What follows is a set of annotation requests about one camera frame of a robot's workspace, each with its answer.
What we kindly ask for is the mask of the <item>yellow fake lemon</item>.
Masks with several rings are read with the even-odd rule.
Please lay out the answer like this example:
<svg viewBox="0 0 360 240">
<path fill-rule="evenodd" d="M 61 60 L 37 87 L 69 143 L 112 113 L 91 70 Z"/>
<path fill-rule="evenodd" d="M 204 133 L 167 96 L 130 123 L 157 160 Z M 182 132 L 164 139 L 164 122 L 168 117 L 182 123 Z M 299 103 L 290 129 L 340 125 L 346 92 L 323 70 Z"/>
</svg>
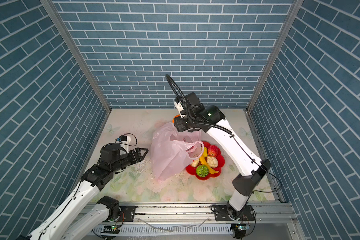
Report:
<svg viewBox="0 0 360 240">
<path fill-rule="evenodd" d="M 206 158 L 207 156 L 208 156 L 208 148 L 207 148 L 207 147 L 204 147 L 203 157 Z"/>
</svg>

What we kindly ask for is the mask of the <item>green red fake fruit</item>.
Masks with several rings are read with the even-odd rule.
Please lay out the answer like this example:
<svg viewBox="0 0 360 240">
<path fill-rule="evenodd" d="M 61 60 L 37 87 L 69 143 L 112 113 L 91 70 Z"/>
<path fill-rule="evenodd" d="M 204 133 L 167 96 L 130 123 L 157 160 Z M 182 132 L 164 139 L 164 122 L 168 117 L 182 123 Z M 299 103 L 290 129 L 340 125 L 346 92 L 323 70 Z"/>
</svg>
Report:
<svg viewBox="0 0 360 240">
<path fill-rule="evenodd" d="M 206 171 L 206 169 L 203 169 L 202 167 L 203 167 L 202 165 L 199 165 L 196 168 L 196 175 L 200 178 L 205 178 L 209 173 L 208 171 Z"/>
</svg>

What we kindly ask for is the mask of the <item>pink plastic bag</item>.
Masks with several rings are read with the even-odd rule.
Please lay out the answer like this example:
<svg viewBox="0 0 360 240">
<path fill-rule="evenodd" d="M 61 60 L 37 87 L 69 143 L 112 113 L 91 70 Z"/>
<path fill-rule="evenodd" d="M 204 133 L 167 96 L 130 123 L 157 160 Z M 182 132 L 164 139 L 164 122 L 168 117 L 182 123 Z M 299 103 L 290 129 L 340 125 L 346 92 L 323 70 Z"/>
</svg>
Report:
<svg viewBox="0 0 360 240">
<path fill-rule="evenodd" d="M 180 133 L 173 123 L 164 124 L 154 132 L 150 148 L 155 178 L 164 181 L 180 173 L 200 158 L 203 147 L 200 131 Z"/>
</svg>

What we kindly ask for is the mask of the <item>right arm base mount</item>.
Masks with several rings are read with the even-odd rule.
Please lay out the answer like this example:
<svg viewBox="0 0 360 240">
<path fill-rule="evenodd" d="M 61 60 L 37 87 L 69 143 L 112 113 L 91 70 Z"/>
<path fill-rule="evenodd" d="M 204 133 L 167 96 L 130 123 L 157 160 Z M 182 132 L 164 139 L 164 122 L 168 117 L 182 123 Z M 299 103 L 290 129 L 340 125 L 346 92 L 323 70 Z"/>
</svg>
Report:
<svg viewBox="0 0 360 240">
<path fill-rule="evenodd" d="M 211 211 L 217 222 L 227 221 L 254 221 L 255 211 L 251 205 L 245 205 L 240 211 L 235 210 L 230 205 L 211 205 Z"/>
</svg>

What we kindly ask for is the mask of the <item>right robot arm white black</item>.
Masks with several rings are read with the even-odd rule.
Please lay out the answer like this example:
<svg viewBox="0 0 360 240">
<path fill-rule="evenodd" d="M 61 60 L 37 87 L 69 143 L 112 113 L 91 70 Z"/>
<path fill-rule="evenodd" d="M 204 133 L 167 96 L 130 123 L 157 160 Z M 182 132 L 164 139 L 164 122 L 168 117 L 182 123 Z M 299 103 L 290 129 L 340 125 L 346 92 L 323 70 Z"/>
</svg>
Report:
<svg viewBox="0 0 360 240">
<path fill-rule="evenodd" d="M 195 93 L 176 94 L 174 103 L 180 114 L 174 118 L 178 132 L 204 131 L 217 141 L 238 168 L 239 175 L 233 180 L 235 191 L 228 201 L 230 214 L 237 218 L 271 168 L 270 161 L 254 154 L 237 136 L 221 110 L 216 106 L 204 107 Z"/>
</svg>

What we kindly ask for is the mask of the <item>red fake apple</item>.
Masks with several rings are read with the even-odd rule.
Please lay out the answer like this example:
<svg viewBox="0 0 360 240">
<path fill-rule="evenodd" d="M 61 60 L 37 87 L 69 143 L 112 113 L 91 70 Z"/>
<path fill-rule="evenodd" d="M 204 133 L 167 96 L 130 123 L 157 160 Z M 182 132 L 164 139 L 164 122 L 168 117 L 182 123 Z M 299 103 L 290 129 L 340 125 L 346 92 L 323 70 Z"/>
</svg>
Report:
<svg viewBox="0 0 360 240">
<path fill-rule="evenodd" d="M 207 147 L 207 154 L 211 157 L 217 157 L 221 154 L 221 151 L 217 146 L 210 145 L 209 147 Z"/>
</svg>

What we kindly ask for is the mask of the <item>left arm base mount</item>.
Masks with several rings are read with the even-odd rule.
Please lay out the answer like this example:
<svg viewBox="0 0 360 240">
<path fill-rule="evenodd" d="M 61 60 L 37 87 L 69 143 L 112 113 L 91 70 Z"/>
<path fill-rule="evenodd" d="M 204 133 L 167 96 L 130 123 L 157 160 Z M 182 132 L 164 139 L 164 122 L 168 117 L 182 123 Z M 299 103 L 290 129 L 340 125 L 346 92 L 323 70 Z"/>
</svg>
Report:
<svg viewBox="0 0 360 240">
<path fill-rule="evenodd" d="M 110 223 L 131 223 L 134 220 L 136 213 L 136 206 L 118 206 L 111 207 L 107 218 L 104 222 Z"/>
</svg>

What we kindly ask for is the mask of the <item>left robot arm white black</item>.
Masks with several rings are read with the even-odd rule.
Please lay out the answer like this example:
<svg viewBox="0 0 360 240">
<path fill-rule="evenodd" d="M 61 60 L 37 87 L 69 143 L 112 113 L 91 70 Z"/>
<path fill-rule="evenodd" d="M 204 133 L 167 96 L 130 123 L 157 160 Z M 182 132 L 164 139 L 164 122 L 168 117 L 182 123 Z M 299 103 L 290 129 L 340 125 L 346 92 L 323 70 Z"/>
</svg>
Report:
<svg viewBox="0 0 360 240">
<path fill-rule="evenodd" d="M 106 144 L 96 164 L 85 171 L 73 192 L 36 229 L 19 240 L 79 240 L 97 225 L 123 217 L 119 201 L 105 196 L 80 220 L 76 217 L 84 207 L 110 182 L 116 173 L 128 166 L 140 163 L 147 153 L 146 148 L 125 150 L 120 143 Z"/>
</svg>

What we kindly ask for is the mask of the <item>yellow fake banana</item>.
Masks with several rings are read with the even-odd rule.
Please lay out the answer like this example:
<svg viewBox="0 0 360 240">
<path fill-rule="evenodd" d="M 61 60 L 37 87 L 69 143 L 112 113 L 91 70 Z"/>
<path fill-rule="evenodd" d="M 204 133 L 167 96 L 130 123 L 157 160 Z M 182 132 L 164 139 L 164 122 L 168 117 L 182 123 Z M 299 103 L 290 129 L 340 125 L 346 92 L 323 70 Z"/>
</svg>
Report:
<svg viewBox="0 0 360 240">
<path fill-rule="evenodd" d="M 209 174 L 216 174 L 216 173 L 219 173 L 219 171 L 215 171 L 213 168 L 211 168 L 208 164 L 207 164 L 207 161 L 205 160 L 204 157 L 200 157 L 200 162 L 202 163 L 202 168 L 203 169 L 206 169 L 206 171 L 208 171 Z"/>
</svg>

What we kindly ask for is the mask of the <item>pale yellow fake pear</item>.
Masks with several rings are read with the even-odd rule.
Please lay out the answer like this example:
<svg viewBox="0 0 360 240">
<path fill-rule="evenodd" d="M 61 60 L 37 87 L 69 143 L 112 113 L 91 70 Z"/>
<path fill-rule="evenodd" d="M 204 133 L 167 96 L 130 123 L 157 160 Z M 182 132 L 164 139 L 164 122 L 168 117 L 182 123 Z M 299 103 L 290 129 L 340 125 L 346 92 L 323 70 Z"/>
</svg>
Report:
<svg viewBox="0 0 360 240">
<path fill-rule="evenodd" d="M 208 164 L 211 168 L 217 168 L 217 167 L 219 166 L 219 161 L 217 160 L 216 157 L 207 156 L 207 164 Z"/>
</svg>

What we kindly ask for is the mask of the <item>beige fake fruit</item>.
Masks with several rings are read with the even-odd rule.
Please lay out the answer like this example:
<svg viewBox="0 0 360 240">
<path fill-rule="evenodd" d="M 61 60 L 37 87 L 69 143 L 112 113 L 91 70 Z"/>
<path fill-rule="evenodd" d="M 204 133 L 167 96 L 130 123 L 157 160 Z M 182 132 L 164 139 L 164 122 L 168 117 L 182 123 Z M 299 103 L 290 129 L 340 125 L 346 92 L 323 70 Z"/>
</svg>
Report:
<svg viewBox="0 0 360 240">
<path fill-rule="evenodd" d="M 193 168 L 197 168 L 198 165 L 199 165 L 199 163 L 200 163 L 200 160 L 197 159 L 197 160 L 194 160 L 194 161 L 190 164 L 190 166 L 193 167 Z"/>
</svg>

